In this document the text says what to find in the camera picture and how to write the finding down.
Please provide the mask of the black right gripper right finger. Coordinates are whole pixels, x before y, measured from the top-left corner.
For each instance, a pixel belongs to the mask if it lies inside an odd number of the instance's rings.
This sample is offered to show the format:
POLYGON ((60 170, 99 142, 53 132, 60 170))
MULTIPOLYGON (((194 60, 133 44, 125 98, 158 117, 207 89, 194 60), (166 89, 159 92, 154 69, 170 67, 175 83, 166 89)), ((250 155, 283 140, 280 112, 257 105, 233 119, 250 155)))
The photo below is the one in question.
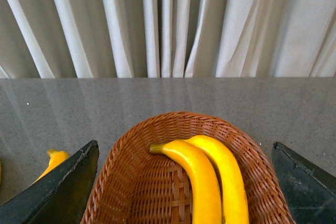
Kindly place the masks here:
POLYGON ((275 142, 271 159, 296 223, 335 223, 335 177, 275 142))

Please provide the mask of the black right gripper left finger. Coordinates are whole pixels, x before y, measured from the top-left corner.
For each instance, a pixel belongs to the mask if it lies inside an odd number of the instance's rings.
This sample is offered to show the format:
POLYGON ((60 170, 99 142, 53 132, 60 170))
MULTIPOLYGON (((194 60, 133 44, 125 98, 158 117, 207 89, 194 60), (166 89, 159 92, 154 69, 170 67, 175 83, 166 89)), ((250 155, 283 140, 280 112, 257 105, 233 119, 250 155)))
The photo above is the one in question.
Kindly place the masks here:
POLYGON ((80 223, 96 178, 92 140, 23 192, 1 205, 1 223, 80 223))

